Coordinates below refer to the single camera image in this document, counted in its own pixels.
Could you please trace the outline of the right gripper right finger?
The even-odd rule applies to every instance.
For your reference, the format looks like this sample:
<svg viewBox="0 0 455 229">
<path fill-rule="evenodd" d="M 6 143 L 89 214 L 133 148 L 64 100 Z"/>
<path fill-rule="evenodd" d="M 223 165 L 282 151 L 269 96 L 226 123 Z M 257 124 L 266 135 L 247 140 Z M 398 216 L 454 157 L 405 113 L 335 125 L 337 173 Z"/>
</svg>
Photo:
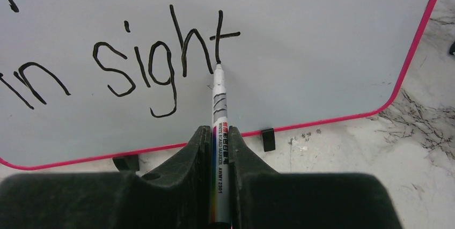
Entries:
<svg viewBox="0 0 455 229">
<path fill-rule="evenodd" d="M 233 228 L 401 228 L 381 182 L 365 173 L 279 173 L 230 127 Z"/>
</svg>

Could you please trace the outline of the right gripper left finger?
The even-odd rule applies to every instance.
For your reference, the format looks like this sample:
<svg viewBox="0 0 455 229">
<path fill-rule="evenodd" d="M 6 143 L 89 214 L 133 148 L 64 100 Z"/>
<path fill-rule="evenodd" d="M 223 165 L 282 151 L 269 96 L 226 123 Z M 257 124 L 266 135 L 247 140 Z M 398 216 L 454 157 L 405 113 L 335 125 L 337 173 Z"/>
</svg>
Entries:
<svg viewBox="0 0 455 229">
<path fill-rule="evenodd" d="M 206 228 L 211 130 L 133 172 L 16 174 L 1 183 L 1 228 Z"/>
</svg>

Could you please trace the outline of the white whiteboard marker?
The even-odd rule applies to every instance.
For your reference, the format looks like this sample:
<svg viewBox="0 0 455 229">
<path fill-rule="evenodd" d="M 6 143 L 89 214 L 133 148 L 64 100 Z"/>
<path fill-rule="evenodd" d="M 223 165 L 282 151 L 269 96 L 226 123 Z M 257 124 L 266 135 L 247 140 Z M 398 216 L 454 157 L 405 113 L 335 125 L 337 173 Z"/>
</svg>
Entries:
<svg viewBox="0 0 455 229">
<path fill-rule="evenodd" d="M 208 228 L 231 228 L 228 106 L 225 76 L 216 65 L 212 87 L 212 150 Z"/>
</svg>

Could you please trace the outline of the pink framed whiteboard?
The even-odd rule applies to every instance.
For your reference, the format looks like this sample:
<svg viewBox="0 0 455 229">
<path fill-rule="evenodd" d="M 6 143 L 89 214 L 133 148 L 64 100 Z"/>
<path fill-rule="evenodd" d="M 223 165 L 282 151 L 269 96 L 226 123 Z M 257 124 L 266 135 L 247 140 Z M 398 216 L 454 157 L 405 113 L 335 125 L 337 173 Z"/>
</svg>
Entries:
<svg viewBox="0 0 455 229">
<path fill-rule="evenodd" d="M 1 0 L 1 163 L 48 167 L 181 146 L 213 72 L 246 135 L 375 114 L 436 0 Z"/>
</svg>

